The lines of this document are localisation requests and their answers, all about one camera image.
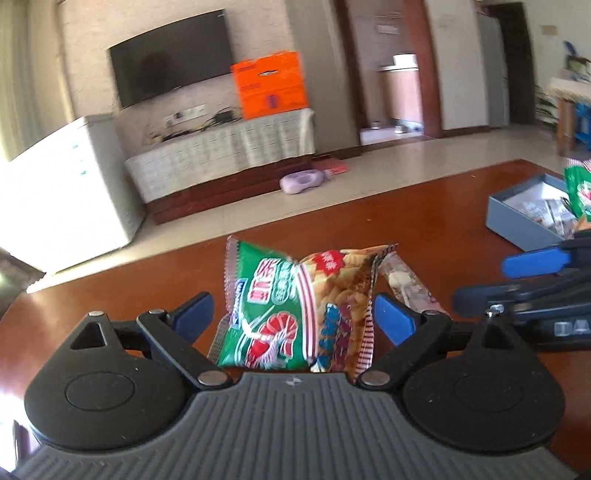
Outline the silver printed snack packet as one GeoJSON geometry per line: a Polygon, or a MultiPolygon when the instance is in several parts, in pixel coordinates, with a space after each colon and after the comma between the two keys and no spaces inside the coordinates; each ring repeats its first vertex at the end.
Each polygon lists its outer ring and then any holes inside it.
{"type": "Polygon", "coordinates": [[[562,200],[535,200],[524,202],[519,210],[531,220],[552,231],[561,238],[571,235],[577,224],[573,213],[562,200]]]}

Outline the green shrimp cracker bag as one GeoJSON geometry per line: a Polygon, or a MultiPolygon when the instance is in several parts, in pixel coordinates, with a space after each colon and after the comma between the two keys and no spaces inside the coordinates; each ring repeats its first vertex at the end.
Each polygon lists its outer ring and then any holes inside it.
{"type": "Polygon", "coordinates": [[[591,169],[590,160],[567,159],[564,181],[573,214],[577,218],[591,217],[591,169]]]}
{"type": "Polygon", "coordinates": [[[344,373],[372,366],[373,297],[394,246],[325,250],[304,259],[228,238],[226,313],[208,357],[246,370],[344,373]]]}

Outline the grey shallow cardboard box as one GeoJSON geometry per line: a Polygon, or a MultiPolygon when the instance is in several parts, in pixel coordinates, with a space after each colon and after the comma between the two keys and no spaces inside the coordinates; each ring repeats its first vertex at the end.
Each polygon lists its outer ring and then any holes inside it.
{"type": "Polygon", "coordinates": [[[523,251],[566,240],[576,225],[565,182],[549,174],[532,177],[488,200],[487,228],[523,251]]]}

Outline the clear long candy packet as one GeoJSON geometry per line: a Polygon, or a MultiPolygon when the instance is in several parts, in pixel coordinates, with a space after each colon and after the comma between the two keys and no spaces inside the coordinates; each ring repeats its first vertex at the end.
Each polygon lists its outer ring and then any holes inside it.
{"type": "Polygon", "coordinates": [[[408,308],[419,313],[426,310],[446,313],[446,310],[397,252],[390,252],[384,258],[379,272],[388,282],[396,299],[408,308]]]}

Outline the blue plastic stool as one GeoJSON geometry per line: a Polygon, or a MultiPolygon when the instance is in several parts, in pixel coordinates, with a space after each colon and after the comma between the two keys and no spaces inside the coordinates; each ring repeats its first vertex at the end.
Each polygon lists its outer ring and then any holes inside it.
{"type": "Polygon", "coordinates": [[[575,104],[575,139],[591,150],[591,106],[575,104]]]}

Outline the tv cabinet with lace cloth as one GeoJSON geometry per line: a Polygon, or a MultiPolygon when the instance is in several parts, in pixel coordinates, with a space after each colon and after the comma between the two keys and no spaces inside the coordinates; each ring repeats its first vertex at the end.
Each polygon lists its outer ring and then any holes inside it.
{"type": "Polygon", "coordinates": [[[125,165],[149,215],[163,224],[280,188],[311,168],[310,108],[242,120],[155,146],[125,165]]]}

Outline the white chest freezer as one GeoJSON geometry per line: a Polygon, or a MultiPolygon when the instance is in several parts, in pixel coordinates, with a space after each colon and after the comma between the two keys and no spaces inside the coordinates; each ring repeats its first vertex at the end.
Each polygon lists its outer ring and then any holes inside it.
{"type": "Polygon", "coordinates": [[[128,245],[145,210],[111,115],[81,117],[1,169],[1,247],[55,273],[128,245]]]}

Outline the dining table with lace cloth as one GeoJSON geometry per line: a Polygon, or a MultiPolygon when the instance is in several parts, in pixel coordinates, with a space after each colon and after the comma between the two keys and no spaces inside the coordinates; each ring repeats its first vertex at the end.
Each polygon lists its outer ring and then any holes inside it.
{"type": "Polygon", "coordinates": [[[575,105],[590,104],[590,83],[553,77],[548,95],[558,101],[556,150],[559,156],[565,157],[575,148],[575,105]]]}

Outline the pink floor mat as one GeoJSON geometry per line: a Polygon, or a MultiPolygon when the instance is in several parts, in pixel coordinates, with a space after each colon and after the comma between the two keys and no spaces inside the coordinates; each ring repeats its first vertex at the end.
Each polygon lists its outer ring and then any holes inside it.
{"type": "Polygon", "coordinates": [[[311,164],[315,169],[325,172],[328,176],[337,176],[349,171],[346,161],[331,155],[315,158],[311,161],[311,164]]]}

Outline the purple lotion bottle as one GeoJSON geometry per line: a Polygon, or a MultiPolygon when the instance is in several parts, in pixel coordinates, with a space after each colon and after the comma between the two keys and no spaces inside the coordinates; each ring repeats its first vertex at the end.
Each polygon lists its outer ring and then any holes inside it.
{"type": "Polygon", "coordinates": [[[297,195],[317,188],[331,178],[329,171],[310,169],[298,171],[280,179],[280,190],[287,195],[297,195]]]}

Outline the black set-top box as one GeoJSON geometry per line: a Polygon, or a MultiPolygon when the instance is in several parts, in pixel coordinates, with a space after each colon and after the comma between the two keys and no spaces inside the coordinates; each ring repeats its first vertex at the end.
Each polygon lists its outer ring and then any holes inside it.
{"type": "Polygon", "coordinates": [[[212,117],[214,124],[225,124],[235,121],[235,112],[232,109],[218,111],[212,117]]]}

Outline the orange gift box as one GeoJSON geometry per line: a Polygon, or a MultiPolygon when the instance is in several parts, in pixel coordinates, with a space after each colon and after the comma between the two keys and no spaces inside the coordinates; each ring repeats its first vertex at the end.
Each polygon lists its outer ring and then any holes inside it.
{"type": "Polygon", "coordinates": [[[281,51],[231,66],[242,117],[263,116],[308,108],[300,57],[296,51],[281,51]]]}

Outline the black wall television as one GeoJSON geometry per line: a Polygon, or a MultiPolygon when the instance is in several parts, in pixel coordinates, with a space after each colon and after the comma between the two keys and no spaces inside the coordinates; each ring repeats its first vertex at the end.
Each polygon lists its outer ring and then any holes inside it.
{"type": "Polygon", "coordinates": [[[223,9],[146,31],[108,53],[123,108],[228,75],[235,63],[223,9]]]}

